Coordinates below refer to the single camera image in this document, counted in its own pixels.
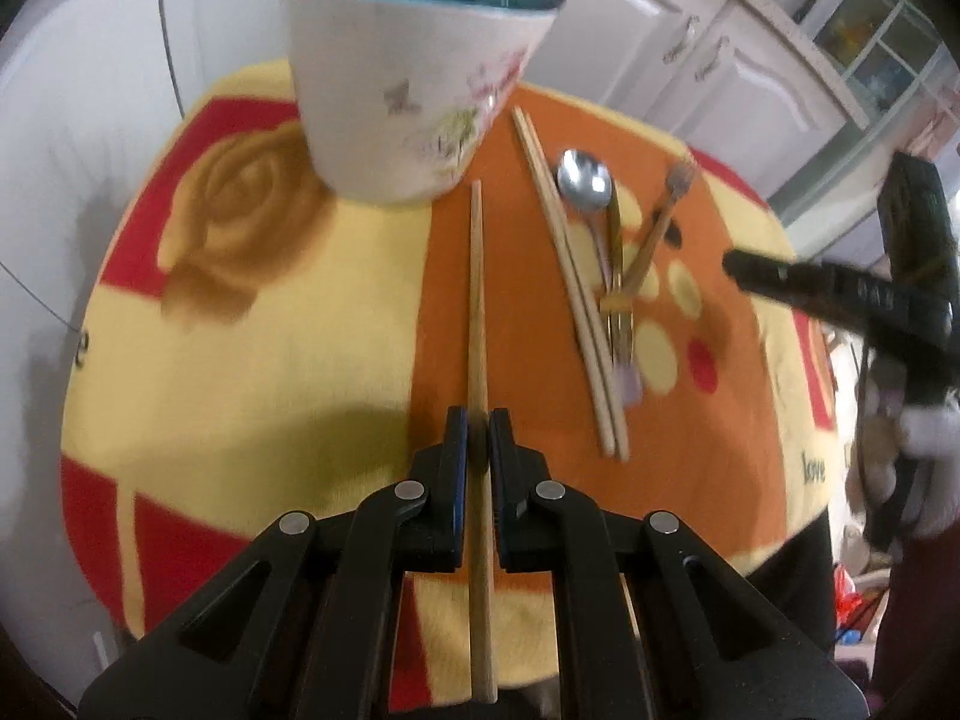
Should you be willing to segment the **white gloved right hand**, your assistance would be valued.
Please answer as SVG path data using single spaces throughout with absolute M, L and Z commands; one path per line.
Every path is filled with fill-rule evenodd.
M 857 420 L 846 499 L 855 514 L 885 504 L 896 488 L 895 462 L 918 461 L 916 500 L 905 505 L 913 538 L 931 539 L 958 522 L 958 406 L 903 406 L 896 415 Z

